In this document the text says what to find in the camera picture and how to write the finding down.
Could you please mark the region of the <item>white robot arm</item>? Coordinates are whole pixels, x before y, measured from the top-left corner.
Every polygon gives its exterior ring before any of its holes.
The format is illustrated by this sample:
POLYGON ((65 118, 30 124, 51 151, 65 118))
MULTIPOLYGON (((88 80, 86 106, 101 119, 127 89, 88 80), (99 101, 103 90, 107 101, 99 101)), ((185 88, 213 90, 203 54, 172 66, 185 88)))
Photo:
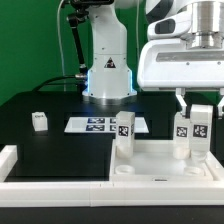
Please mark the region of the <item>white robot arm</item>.
POLYGON ((127 66, 127 30, 117 8, 145 3, 148 42, 138 63, 145 91, 174 91, 185 108, 187 91, 217 91, 224 109, 224 0, 61 0, 76 43, 83 96, 102 103, 136 94, 127 66))

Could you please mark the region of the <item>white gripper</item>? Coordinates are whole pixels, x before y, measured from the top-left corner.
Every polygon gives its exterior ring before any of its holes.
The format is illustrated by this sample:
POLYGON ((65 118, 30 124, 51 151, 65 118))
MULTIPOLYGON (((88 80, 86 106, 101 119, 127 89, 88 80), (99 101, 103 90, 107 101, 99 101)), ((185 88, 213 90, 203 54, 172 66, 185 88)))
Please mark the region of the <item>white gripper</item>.
POLYGON ((190 13, 151 23, 147 29, 138 66, 137 81, 147 91, 176 89, 175 96, 184 118, 190 116, 185 101, 186 89, 220 89, 218 115, 224 111, 224 47, 221 49, 188 49, 181 36, 192 25, 190 13))

